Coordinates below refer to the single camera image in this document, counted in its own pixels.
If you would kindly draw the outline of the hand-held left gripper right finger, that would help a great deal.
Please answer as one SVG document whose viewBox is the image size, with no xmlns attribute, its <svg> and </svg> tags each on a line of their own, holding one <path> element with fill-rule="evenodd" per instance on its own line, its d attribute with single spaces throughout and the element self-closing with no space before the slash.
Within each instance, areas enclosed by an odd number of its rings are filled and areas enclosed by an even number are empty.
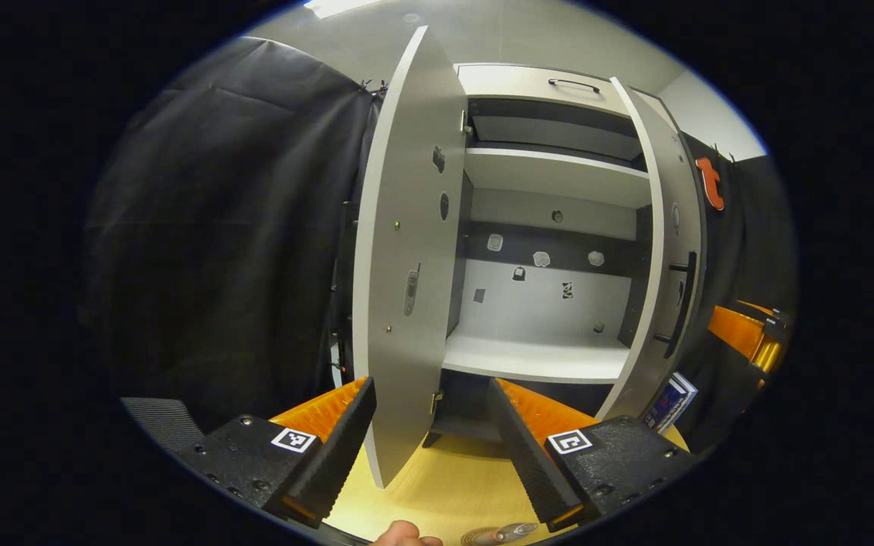
<svg viewBox="0 0 874 546">
<path fill-rule="evenodd" d="M 489 381 L 489 412 L 538 521 L 550 532 L 614 518 L 697 464 L 638 419 L 600 421 L 513 381 Z"/>
</svg>

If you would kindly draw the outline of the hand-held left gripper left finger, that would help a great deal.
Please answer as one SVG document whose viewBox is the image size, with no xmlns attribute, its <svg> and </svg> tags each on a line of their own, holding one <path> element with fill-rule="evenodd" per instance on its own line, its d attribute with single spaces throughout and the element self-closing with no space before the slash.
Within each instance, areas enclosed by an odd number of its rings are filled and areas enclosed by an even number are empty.
<svg viewBox="0 0 874 546">
<path fill-rule="evenodd" d="M 270 419 L 239 415 L 179 457 L 238 500 L 319 528 L 329 517 L 377 408 L 362 377 Z"/>
</svg>

